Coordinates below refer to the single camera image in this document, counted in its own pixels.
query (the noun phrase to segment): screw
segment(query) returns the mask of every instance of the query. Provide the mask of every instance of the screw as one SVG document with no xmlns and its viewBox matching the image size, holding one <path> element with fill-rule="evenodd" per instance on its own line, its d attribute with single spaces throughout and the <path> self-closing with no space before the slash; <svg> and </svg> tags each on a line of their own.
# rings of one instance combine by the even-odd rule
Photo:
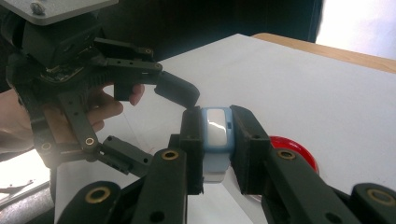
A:
<svg viewBox="0 0 396 224">
<path fill-rule="evenodd" d="M 32 2 L 30 4 L 30 9 L 32 9 L 33 14 L 35 14 L 37 16 L 44 15 L 44 12 L 46 11 L 46 8 L 43 6 L 43 4 L 41 4 L 38 1 Z"/>
</svg>

